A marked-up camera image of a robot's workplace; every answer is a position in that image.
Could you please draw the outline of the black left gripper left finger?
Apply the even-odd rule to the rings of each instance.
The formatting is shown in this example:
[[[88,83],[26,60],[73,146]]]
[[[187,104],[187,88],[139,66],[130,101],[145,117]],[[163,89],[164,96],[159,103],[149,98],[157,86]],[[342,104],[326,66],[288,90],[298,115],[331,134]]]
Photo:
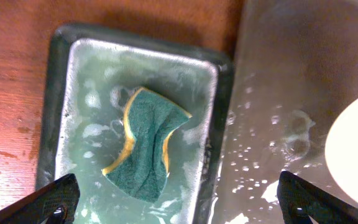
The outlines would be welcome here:
[[[80,199],[75,174],[67,174],[0,210],[2,223],[73,223]]]

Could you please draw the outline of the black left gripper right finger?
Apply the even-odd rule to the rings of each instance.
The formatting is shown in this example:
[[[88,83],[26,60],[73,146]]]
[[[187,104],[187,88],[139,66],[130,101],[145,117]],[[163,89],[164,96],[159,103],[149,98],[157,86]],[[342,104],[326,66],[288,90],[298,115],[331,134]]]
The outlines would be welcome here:
[[[291,172],[281,172],[277,197],[285,224],[358,224],[358,208]]]

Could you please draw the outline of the white plate top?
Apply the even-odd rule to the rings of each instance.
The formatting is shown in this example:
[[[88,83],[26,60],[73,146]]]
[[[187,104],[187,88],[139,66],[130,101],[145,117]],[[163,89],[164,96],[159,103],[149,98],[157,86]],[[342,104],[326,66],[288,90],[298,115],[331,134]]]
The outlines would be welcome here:
[[[358,99],[331,126],[325,159],[335,182],[358,203]]]

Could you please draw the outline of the green and yellow sponge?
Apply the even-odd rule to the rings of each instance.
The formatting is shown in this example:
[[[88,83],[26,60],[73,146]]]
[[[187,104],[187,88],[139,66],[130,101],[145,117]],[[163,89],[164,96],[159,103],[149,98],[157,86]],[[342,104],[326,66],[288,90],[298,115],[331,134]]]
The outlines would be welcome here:
[[[191,117],[168,98],[139,88],[124,109],[122,151],[111,165],[102,169],[102,174],[128,196],[156,202],[169,174],[170,137]]]

